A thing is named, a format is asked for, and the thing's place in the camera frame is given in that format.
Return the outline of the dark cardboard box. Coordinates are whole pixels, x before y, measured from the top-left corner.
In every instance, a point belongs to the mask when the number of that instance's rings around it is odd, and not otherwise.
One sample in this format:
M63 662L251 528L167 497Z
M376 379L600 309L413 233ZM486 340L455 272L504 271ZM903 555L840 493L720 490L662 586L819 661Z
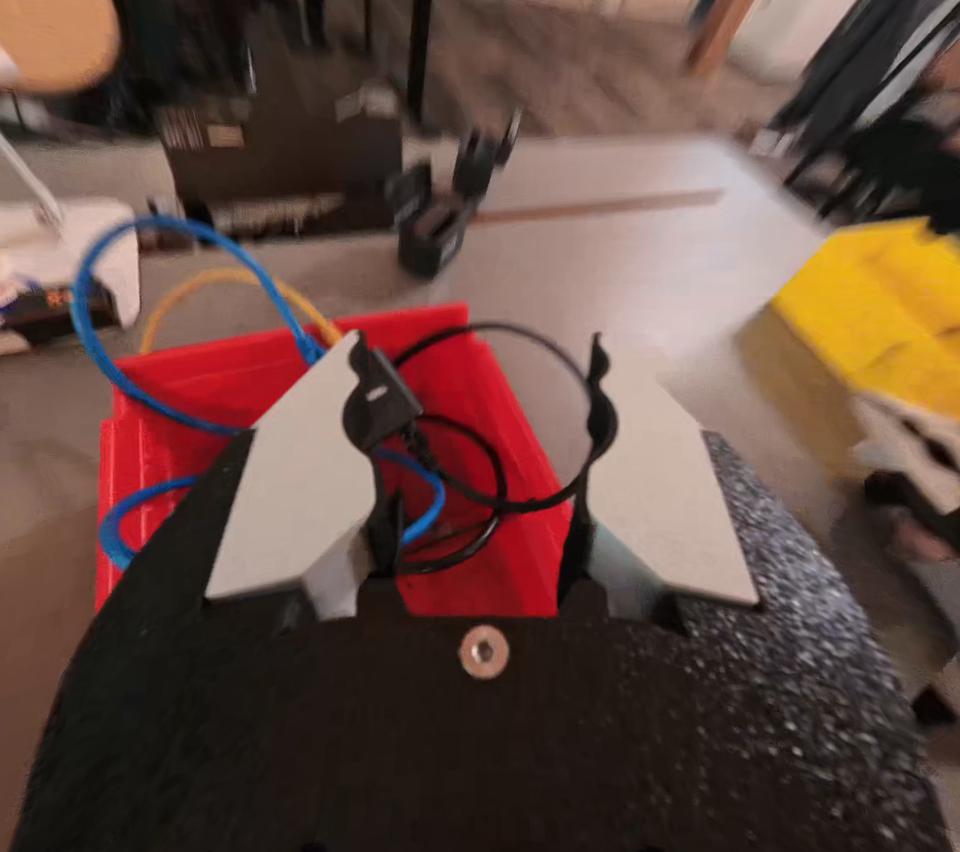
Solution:
M313 106L170 104L154 120L189 221L238 241L394 229L403 127L389 87L365 83Z

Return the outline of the black ethernet adapter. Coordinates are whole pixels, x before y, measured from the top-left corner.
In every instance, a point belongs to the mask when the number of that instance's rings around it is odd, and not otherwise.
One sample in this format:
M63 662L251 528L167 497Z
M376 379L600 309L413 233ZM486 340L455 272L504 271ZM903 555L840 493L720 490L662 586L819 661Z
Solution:
M353 446L368 454L411 426L424 407L383 350L364 337L348 362L357 384L344 403L342 426Z

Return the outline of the black box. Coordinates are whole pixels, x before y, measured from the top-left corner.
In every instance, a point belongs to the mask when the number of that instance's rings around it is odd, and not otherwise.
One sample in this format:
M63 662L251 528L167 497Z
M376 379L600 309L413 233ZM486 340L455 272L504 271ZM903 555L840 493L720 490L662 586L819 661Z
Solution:
M43 286L27 281L2 292L1 329L14 333L27 346L37 346L74 334L70 314L73 300L69 285ZM120 325L114 295L93 280L87 304L95 329Z

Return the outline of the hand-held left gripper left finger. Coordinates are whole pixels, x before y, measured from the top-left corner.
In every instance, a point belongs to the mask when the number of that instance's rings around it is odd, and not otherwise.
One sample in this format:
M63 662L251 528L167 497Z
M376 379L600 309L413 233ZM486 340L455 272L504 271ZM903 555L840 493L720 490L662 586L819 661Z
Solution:
M356 449L343 427L361 337L370 346L363 331L347 332L254 425L206 585L211 603L298 586L317 619L356 616L382 492L373 450Z

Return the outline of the yellow plastic bin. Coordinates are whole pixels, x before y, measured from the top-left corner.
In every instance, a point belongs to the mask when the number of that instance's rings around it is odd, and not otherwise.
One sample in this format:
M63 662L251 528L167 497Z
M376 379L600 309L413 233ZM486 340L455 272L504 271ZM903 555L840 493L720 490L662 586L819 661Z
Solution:
M747 320L741 358L794 419L857 393L957 419L959 246L925 219L839 229Z

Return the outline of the red plastic bin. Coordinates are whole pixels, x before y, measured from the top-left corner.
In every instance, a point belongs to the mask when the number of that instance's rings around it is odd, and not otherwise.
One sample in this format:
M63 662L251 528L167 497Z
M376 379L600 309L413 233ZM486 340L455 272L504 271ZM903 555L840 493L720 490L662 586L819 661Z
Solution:
M344 331L398 359L414 343L468 322L464 303L342 318ZM464 334L407 360L400 374L427 414L486 438L500 457L511 499L546 497L561 481L506 375L506 346ZM204 420L247 427L306 371L291 334L274 330L154 351L119 366L150 395ZM182 426L117 390L101 425L99 519L143 488L204 473L228 439ZM442 572L398 581L422 616L552 617L570 505L505 519L475 557Z

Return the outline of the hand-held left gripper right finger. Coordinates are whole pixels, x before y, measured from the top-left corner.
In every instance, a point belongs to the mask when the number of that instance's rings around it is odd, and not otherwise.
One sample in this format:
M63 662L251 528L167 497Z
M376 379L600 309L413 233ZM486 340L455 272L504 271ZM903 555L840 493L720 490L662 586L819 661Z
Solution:
M591 346L590 450L573 486L558 607L593 582L618 620L653 620L678 598L759 608L701 424L626 341L595 334Z

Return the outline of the black power station with display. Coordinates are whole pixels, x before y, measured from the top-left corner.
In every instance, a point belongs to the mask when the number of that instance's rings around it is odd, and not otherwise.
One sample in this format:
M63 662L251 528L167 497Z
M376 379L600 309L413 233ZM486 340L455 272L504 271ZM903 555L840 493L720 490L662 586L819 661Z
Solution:
M459 254L475 207L455 197L430 198L399 226L398 262L402 270L433 280Z

